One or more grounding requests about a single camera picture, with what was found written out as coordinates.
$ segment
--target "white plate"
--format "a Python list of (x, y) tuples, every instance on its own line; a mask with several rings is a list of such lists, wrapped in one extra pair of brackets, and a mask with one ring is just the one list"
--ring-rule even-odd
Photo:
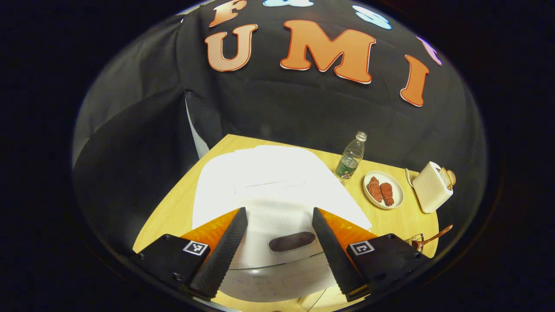
[[(370, 195), (366, 186), (370, 183), (370, 179), (372, 179), (372, 177), (376, 177), (376, 179), (380, 182), (380, 185), (385, 182), (391, 184), (391, 189), (393, 190), (393, 205), (386, 206), (383, 199), (381, 203), (378, 203), (377, 200)], [(378, 170), (370, 171), (364, 176), (364, 179), (362, 180), (362, 187), (364, 188), (364, 194), (366, 194), (366, 197), (368, 197), (372, 204), (383, 209), (391, 210), (393, 208), (397, 208), (403, 203), (403, 199), (405, 198), (405, 194), (403, 193), (403, 189), (399, 185), (399, 182), (387, 173)]]

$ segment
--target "table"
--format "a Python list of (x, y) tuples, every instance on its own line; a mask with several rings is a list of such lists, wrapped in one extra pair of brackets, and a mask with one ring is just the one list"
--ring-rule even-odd
[[(181, 236), (190, 231), (192, 229), (196, 183), (204, 165), (216, 156), (231, 153), (238, 149), (254, 148), (258, 145), (293, 146), (238, 135), (226, 135), (225, 138), (209, 150), (208, 153), (177, 182), (174, 188), (160, 202), (137, 236), (135, 244), (133, 245), (133, 250), (137, 253), (140, 252), (163, 234)], [(307, 150), (318, 156), (330, 170), (335, 170), (341, 158), (341, 155), (338, 154), (314, 149)], [(364, 194), (362, 180), (364, 175), (372, 170), (383, 171), (399, 182), (405, 194), (405, 199), (399, 207), (393, 210), (384, 210), (374, 206), (367, 199)], [(409, 175), (412, 180), (418, 176), (418, 172), (409, 170)], [(349, 191), (372, 224), (371, 231), (378, 236), (394, 233), (400, 238), (407, 239), (415, 234), (422, 233), (426, 239), (439, 232), (436, 213), (425, 214), (422, 212), (416, 198), (416, 193), (409, 185), (403, 168), (363, 160), (352, 178), (345, 184), (345, 188)], [(424, 247), (423, 253), (428, 257), (433, 257), (436, 253), (437, 242), (438, 240), (436, 239), (428, 243)], [(247, 311), (249, 308), (256, 311), (274, 311), (276, 309), (304, 311), (300, 304), (306, 302), (307, 298), (280, 301), (278, 303), (250, 303), (231, 298), (218, 292), (218, 295), (213, 301), (243, 311)]]

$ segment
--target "orange letter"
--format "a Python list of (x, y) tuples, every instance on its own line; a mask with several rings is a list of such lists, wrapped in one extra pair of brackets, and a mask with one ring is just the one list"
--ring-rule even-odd
[(410, 72), (407, 86), (401, 90), (401, 97), (412, 105), (420, 107), (424, 105), (422, 93), (426, 75), (430, 73), (430, 70), (413, 56), (405, 55), (405, 58), (410, 66)]
[(220, 72), (231, 72), (243, 67), (250, 59), (250, 40), (256, 24), (248, 24), (233, 29), (237, 35), (237, 55), (232, 59), (224, 57), (223, 43), (228, 35), (226, 32), (215, 33), (204, 40), (208, 45), (208, 63)]
[(343, 54), (341, 64), (334, 69), (339, 77), (360, 83), (372, 81), (368, 74), (368, 63), (370, 47), (376, 43), (376, 39), (370, 35), (347, 29), (331, 41), (315, 22), (294, 20), (287, 21), (284, 25), (291, 30), (291, 42), (287, 58), (280, 62), (283, 68), (298, 71), (309, 69), (311, 64), (306, 60), (308, 48), (321, 72), (330, 68)]
[(240, 10), (246, 6), (245, 0), (231, 0), (214, 8), (216, 11), (216, 16), (214, 20), (208, 25), (209, 27), (214, 27), (218, 24), (222, 24), (225, 21), (237, 16), (236, 12), (232, 12), (233, 9)]

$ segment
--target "wooden spoon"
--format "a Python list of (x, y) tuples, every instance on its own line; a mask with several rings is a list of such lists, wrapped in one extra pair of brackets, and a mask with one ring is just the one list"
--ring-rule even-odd
[(411, 245), (416, 248), (416, 250), (420, 250), (421, 247), (424, 247), (424, 245), (426, 245), (427, 243), (433, 241), (434, 239), (444, 235), (445, 233), (449, 232), (449, 230), (453, 227), (453, 225), (449, 225), (448, 227), (444, 228), (443, 230), (441, 230), (441, 232), (437, 233), (436, 235), (424, 240), (424, 241), (419, 241), (419, 240), (413, 240), (411, 242)]

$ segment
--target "bread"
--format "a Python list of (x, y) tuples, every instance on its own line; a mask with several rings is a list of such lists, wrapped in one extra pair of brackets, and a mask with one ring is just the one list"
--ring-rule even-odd
[(445, 167), (441, 167), (440, 176), (445, 183), (445, 187), (448, 190), (452, 190), (455, 182), (457, 182), (457, 179), (455, 178), (455, 173), (451, 170), (445, 169)]
[(451, 170), (447, 171), (447, 174), (449, 175), (449, 178), (451, 179), (451, 186), (447, 187), (449, 190), (452, 190), (453, 187), (455, 186), (455, 183), (457, 183), (457, 178), (455, 177), (455, 173)]

